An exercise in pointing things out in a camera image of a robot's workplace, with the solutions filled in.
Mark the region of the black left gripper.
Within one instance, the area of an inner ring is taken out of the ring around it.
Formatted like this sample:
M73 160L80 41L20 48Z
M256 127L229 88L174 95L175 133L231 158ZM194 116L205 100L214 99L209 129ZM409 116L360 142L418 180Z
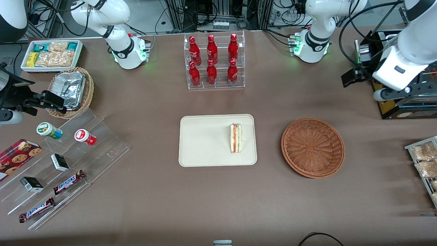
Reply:
M352 68L341 76L343 88L372 79L372 74L380 62L381 55L382 51L356 51L355 56L359 68Z

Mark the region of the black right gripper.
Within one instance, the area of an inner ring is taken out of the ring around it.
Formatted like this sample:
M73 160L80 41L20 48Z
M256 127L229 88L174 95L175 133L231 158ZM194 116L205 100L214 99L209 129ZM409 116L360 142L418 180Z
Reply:
M29 115L37 115L35 108L49 108L53 110L66 110L64 98L52 93L42 91L42 101L34 97L34 93L29 86L35 82L23 79L6 70L6 65L1 65L1 109L24 112Z

